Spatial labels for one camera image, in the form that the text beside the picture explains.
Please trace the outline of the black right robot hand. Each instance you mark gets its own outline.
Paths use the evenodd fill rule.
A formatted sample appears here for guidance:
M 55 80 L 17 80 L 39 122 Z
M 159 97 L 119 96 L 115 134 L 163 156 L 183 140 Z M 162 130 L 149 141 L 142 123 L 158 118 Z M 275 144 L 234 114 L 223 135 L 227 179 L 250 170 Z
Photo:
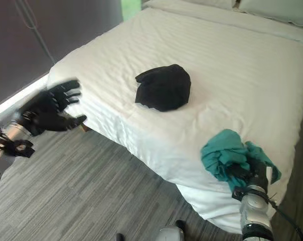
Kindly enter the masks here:
M 258 186 L 267 192 L 267 165 L 255 159 L 250 159 L 248 164 L 249 170 L 242 168 L 239 164 L 232 164 L 226 169 L 226 174 L 231 181 L 237 181 L 235 187 Z

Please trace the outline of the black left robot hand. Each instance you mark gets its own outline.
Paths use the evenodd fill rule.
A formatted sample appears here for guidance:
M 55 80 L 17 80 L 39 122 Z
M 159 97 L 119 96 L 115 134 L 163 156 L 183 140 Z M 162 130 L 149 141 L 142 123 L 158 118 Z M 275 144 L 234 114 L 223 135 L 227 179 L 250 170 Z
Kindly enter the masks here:
M 64 132 L 82 125 L 87 116 L 62 114 L 69 105 L 79 102 L 79 88 L 79 80 L 72 79 L 40 91 L 18 109 L 17 123 L 32 136 L 44 131 Z

